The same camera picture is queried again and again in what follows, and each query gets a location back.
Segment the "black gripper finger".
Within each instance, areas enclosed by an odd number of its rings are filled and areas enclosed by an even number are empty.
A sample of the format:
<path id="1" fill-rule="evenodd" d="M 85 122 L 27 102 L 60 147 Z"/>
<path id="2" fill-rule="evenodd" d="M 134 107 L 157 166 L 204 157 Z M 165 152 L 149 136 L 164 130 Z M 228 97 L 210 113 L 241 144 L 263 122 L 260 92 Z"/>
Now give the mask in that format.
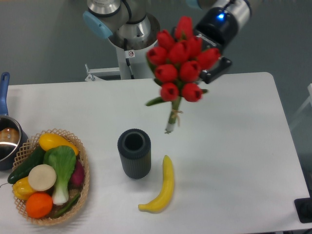
<path id="1" fill-rule="evenodd" d="M 199 79 L 200 81 L 209 84 L 220 76 L 226 74 L 231 66 L 232 61 L 230 59 L 221 57 L 211 69 L 203 70 L 199 75 Z"/>

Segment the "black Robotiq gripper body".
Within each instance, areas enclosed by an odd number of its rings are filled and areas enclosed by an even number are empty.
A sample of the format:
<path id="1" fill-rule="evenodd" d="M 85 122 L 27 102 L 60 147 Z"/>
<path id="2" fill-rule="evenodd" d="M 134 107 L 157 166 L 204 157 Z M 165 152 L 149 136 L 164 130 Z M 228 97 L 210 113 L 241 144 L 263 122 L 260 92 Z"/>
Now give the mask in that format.
<path id="1" fill-rule="evenodd" d="M 193 29 L 203 39 L 205 47 L 218 48 L 220 52 L 230 44 L 253 13 L 250 0 L 213 0 L 211 5 L 198 0 L 197 6 L 208 9 Z"/>

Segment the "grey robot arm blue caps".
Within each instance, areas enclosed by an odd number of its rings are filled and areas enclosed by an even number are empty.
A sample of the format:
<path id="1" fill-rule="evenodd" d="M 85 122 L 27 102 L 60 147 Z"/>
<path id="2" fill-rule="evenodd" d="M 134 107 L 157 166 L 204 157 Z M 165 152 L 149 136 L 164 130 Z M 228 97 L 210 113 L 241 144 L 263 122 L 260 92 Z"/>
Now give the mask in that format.
<path id="1" fill-rule="evenodd" d="M 194 34 L 203 39 L 203 47 L 228 46 L 251 18 L 257 0 L 188 0 L 190 7 L 207 9 L 195 26 Z M 89 0 L 83 19 L 88 28 L 115 47 L 118 67 L 87 69 L 86 81 L 120 76 L 121 79 L 153 78 L 146 53 L 157 44 L 158 20 L 146 11 L 144 0 Z"/>

